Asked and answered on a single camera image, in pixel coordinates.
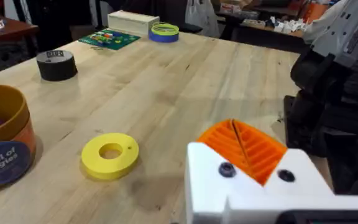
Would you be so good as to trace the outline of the white orange left gripper left finger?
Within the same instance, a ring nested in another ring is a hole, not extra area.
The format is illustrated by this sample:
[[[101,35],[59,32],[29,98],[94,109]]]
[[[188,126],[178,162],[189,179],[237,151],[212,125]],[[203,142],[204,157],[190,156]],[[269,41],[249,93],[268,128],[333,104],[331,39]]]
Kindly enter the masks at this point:
[[[249,129],[235,119],[221,121],[187,145],[186,221],[219,223],[228,196],[256,192],[264,179],[256,173],[241,134]]]

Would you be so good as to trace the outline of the white orange left gripper right finger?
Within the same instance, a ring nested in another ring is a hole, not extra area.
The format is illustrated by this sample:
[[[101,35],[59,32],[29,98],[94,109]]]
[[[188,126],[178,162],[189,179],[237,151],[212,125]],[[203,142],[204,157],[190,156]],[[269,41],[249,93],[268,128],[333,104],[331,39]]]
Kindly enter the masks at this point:
[[[288,149],[258,129],[232,121],[241,158],[233,165],[272,194],[300,197],[332,197],[333,191],[310,157],[300,149]]]

